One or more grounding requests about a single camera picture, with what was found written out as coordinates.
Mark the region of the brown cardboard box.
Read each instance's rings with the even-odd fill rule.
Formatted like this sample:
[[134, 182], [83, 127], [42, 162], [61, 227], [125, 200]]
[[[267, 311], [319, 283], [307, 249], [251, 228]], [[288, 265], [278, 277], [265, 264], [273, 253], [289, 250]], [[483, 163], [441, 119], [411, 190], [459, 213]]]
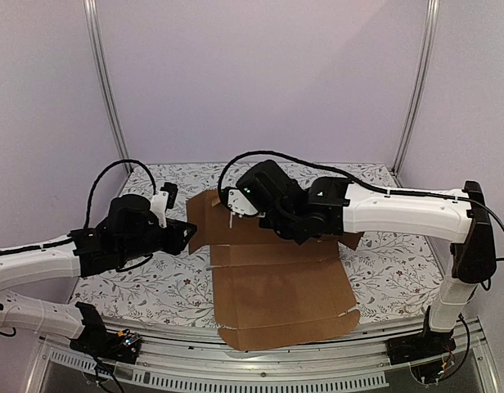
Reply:
[[239, 351], [268, 350], [349, 334], [361, 313], [340, 258], [362, 236], [312, 239], [299, 246], [233, 218], [215, 190], [186, 203], [197, 232], [188, 249], [209, 248], [218, 334]]

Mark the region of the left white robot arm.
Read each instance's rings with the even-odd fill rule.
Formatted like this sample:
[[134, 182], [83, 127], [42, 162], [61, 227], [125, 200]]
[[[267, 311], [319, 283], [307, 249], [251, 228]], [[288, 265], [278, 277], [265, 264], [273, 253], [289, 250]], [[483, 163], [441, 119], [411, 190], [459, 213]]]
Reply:
[[0, 250], [0, 328], [80, 340], [94, 355], [105, 355], [112, 340], [93, 305], [33, 299], [13, 292], [13, 288], [53, 278], [88, 278], [111, 270], [124, 273], [131, 260], [148, 261], [156, 252], [181, 254], [197, 227], [168, 218], [167, 198], [164, 192], [151, 199], [133, 194], [117, 197], [94, 228]]

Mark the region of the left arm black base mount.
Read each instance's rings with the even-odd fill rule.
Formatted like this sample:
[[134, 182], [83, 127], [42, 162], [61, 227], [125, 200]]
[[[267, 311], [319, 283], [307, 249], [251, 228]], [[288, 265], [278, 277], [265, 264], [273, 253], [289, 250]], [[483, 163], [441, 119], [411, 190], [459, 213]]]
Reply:
[[135, 364], [142, 345], [142, 336], [129, 329], [108, 332], [101, 316], [93, 305], [83, 302], [74, 304], [81, 313], [83, 330], [75, 339], [70, 339], [70, 349], [125, 364]]

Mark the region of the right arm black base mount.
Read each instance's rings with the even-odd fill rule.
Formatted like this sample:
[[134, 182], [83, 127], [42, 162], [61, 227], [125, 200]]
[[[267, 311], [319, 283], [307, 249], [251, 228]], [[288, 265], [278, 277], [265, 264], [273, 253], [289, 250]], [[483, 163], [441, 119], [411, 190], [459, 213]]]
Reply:
[[430, 306], [423, 320], [422, 330], [406, 336], [390, 338], [385, 342], [386, 354], [391, 365], [413, 363], [412, 376], [421, 384], [440, 382], [445, 376], [447, 362], [441, 355], [450, 355], [456, 349], [453, 331], [434, 332], [430, 327]]

